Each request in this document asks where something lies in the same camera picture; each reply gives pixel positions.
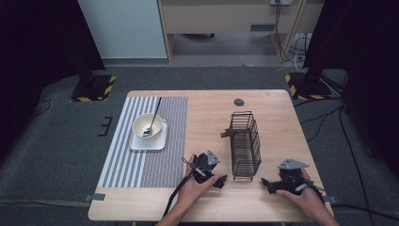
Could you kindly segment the grey white striped placemat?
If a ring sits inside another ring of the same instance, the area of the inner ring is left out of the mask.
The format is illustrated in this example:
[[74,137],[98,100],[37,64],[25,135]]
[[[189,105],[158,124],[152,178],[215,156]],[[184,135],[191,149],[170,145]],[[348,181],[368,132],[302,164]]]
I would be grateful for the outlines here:
[[184,174],[188,99],[162,97],[158,115],[168,123],[167,143],[160,151],[134,151],[129,148],[133,121],[153,113],[160,97],[128,97],[104,162],[99,187],[175,187]]

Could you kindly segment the black curtain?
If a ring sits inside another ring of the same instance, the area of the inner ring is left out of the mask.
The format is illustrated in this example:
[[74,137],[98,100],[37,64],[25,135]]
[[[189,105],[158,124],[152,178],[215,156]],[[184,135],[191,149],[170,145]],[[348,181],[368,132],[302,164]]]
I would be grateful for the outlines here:
[[77,0],[0,0],[0,159],[46,86],[103,68]]
[[352,119],[399,177],[399,0],[325,0],[304,66],[348,74]]

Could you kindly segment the cream ceramic bowl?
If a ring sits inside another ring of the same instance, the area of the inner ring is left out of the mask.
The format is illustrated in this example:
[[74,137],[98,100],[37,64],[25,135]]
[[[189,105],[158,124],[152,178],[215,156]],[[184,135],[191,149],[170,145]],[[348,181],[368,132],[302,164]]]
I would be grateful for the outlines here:
[[163,130],[163,120],[157,114],[146,113],[138,116],[132,124],[132,131],[138,138],[151,140],[157,138]]

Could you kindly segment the white panel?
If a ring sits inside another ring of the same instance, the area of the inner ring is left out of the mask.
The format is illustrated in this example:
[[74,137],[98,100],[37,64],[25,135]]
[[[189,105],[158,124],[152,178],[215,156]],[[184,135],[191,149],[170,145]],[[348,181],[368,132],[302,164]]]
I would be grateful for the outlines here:
[[102,58],[166,58],[157,0],[78,0]]

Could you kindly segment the beige wooden desk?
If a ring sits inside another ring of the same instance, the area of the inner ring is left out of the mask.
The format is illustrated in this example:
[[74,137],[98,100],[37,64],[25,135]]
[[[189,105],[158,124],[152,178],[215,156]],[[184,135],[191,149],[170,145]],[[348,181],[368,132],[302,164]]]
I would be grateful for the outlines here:
[[251,24],[274,24],[267,32],[278,61],[288,58],[297,34],[310,34],[326,0],[294,0],[270,6],[270,0],[157,0],[168,59],[181,34],[251,33]]

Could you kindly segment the black yellow striped stand base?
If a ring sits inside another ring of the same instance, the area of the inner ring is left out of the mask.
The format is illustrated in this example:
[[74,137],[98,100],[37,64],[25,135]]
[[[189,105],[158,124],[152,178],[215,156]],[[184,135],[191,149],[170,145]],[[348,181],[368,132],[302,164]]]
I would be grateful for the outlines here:
[[72,94],[72,102],[104,101],[107,99],[116,76],[110,74],[94,75],[85,67],[78,69],[79,81]]
[[295,100],[327,99],[331,91],[322,81],[309,82],[305,73],[288,73],[284,76]]

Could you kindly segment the person's left hand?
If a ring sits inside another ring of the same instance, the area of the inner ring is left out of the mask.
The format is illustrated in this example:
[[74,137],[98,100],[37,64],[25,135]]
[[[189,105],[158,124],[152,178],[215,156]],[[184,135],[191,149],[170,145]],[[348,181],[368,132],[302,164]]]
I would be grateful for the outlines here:
[[184,211],[188,211],[200,197],[218,180],[218,176],[214,175],[209,178],[206,182],[201,184],[197,183],[196,180],[190,176],[191,168],[186,167],[186,176],[188,176],[187,182],[182,186],[178,192],[178,200],[175,206]]

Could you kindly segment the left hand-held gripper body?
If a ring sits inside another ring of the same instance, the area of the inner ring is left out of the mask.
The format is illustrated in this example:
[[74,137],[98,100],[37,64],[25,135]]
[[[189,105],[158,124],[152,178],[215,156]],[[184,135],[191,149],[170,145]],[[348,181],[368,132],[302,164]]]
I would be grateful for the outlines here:
[[192,169],[194,179],[202,184],[213,176],[212,169],[220,162],[220,159],[211,151],[195,156],[189,167]]

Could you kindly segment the black wire basket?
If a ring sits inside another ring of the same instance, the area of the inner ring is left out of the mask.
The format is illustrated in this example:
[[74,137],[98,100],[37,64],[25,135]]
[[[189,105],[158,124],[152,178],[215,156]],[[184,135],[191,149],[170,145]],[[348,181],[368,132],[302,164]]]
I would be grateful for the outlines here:
[[230,137],[231,171],[233,179],[249,178],[252,180],[262,163],[257,122],[251,111],[233,112],[229,128],[248,129],[245,134]]

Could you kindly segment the metal spoon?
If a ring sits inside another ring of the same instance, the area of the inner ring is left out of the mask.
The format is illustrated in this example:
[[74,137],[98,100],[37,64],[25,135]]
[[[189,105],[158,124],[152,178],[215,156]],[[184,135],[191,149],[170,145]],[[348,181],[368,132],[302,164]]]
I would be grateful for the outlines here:
[[150,126],[143,132],[143,134],[142,134],[143,137],[149,137],[152,134],[152,126],[153,126],[153,123],[154,123],[155,118],[157,116],[158,109],[159,109],[159,106],[160,106],[161,102],[162,102],[162,98],[159,98],[157,106],[156,106],[155,111],[153,113],[152,122],[151,122]]

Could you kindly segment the person's right hand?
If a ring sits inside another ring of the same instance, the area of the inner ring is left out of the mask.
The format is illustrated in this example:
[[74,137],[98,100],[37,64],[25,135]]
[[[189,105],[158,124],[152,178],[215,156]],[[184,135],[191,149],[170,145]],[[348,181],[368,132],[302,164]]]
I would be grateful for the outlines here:
[[302,212],[313,221],[319,221],[322,218],[330,217],[330,212],[319,199],[316,192],[306,186],[300,195],[295,195],[286,190],[277,190],[276,193],[281,197],[296,204]]

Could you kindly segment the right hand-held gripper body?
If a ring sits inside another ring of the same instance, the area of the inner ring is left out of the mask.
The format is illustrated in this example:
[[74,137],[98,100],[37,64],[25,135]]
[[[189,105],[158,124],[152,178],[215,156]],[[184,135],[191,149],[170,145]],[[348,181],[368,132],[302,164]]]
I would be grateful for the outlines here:
[[277,190],[286,190],[295,195],[300,195],[307,186],[312,186],[312,181],[305,179],[302,170],[309,166],[292,158],[287,158],[278,164],[279,177],[281,179]]

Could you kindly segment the white square tray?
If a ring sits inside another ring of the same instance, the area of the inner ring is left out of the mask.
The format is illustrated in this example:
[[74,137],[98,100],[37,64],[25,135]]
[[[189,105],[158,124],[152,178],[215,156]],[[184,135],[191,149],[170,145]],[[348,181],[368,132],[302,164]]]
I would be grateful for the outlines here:
[[131,134],[129,148],[134,151],[160,151],[166,146],[167,136],[168,123],[166,120],[162,120],[162,129],[155,137],[145,139]]

